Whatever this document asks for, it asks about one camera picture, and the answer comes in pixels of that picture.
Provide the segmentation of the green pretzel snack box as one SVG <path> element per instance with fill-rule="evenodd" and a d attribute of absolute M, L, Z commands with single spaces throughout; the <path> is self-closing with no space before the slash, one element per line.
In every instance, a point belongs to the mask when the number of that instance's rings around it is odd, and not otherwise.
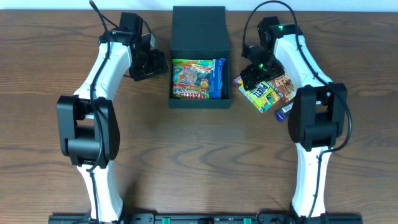
<path fill-rule="evenodd" d="M 260 84 L 252 90 L 244 89 L 241 77 L 236 77 L 234 79 L 234 84 L 261 113 L 265 113 L 282 99 L 282 95 L 267 82 L 260 82 Z"/>

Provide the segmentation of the blue cookie roll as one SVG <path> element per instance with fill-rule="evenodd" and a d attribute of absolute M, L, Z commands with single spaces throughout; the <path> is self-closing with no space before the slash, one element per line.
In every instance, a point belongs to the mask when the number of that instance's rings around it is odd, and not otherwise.
<path fill-rule="evenodd" d="M 223 88 L 223 70 L 225 58 L 213 59 L 210 73 L 209 96 L 211 99 L 221 99 Z"/>

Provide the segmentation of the green gummy worms bag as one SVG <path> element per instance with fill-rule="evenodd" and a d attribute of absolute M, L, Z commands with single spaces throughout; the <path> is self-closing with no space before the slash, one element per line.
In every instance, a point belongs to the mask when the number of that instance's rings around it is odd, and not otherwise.
<path fill-rule="evenodd" d="M 173 59 L 172 96 L 182 100 L 209 100 L 213 62 Z"/>

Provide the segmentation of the black box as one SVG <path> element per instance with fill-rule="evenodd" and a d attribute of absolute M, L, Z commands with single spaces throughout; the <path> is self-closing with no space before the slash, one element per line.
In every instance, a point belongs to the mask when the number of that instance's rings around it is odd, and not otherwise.
<path fill-rule="evenodd" d="M 228 109 L 232 103 L 230 41 L 224 6 L 174 6 L 170 59 L 224 58 L 220 99 L 177 99 L 169 93 L 170 109 Z"/>

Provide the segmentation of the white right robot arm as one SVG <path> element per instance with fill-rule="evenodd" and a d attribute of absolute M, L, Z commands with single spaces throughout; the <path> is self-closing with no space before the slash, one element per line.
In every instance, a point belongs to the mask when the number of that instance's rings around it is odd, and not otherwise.
<path fill-rule="evenodd" d="M 321 70 L 296 22 L 281 24 L 278 17 L 258 23 L 259 46 L 243 45 L 242 56 L 252 64 L 240 74 L 243 88 L 255 91 L 266 82 L 288 75 L 295 88 L 288 130 L 298 153 L 297 183 L 292 208 L 300 221 L 325 213 L 323 191 L 332 153 L 342 149 L 336 140 L 352 117 L 347 88 Z"/>

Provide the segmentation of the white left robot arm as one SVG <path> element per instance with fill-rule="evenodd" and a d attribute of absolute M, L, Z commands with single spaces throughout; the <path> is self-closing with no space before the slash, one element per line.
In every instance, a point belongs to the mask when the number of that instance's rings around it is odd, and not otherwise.
<path fill-rule="evenodd" d="M 124 221 L 114 174 L 120 147 L 114 97 L 126 73 L 138 82 L 168 70 L 165 54 L 154 47 L 153 34 L 142 33 L 146 25 L 136 13 L 122 12 L 119 25 L 105 28 L 99 37 L 98 57 L 84 83 L 72 96 L 62 95 L 57 101 L 61 151 L 85 181 L 91 212 L 52 215 L 49 223 Z"/>

